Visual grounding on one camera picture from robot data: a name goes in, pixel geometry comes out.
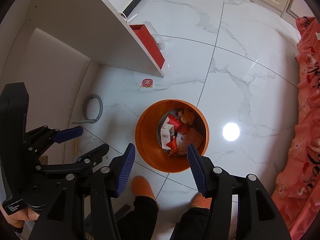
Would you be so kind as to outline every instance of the person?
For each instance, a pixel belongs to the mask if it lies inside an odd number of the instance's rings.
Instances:
[[[159,211],[156,198],[149,182],[142,176],[133,178],[131,190],[135,197],[134,210],[128,212],[117,222],[121,240],[151,240]],[[191,208],[182,215],[180,222],[177,223],[171,240],[201,239],[211,200],[211,198],[204,198],[200,193],[197,194]],[[15,228],[22,228],[24,221],[37,220],[39,217],[29,207],[10,216],[6,214],[2,206],[0,207],[4,218]]]

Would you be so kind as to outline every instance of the blue gripper pad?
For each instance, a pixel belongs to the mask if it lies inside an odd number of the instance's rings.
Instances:
[[[120,196],[120,194],[125,190],[135,156],[136,149],[132,143],[129,143],[127,149],[124,152],[124,161],[118,174],[118,184],[116,187],[117,196]]]
[[[83,128],[81,126],[77,126],[70,129],[65,129],[62,131],[57,132],[53,137],[52,140],[56,143],[63,143],[68,140],[77,138],[83,134]]]
[[[201,159],[195,145],[189,144],[187,147],[187,159],[192,171],[193,178],[196,182],[198,191],[205,195],[207,192],[207,168]]]

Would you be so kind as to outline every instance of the black pants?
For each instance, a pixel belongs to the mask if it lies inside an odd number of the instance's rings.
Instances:
[[[150,240],[156,226],[158,206],[152,198],[138,196],[134,210],[121,218],[117,225],[121,240]],[[190,208],[181,217],[172,240],[198,240],[204,231],[209,209]]]

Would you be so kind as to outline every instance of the leg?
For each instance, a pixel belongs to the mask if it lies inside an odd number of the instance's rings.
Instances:
[[[118,223],[121,240],[151,240],[158,216],[158,205],[149,182],[136,176],[131,182],[134,210]]]
[[[121,240],[150,240],[157,221],[157,203],[150,197],[137,196],[133,205],[134,210],[117,223]]]
[[[173,240],[200,240],[207,222],[211,198],[205,199],[199,194],[192,207],[182,215],[173,231]]]

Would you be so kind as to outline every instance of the red box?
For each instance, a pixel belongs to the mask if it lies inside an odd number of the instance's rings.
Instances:
[[[161,69],[164,63],[164,57],[147,27],[144,24],[130,25],[130,27]]]

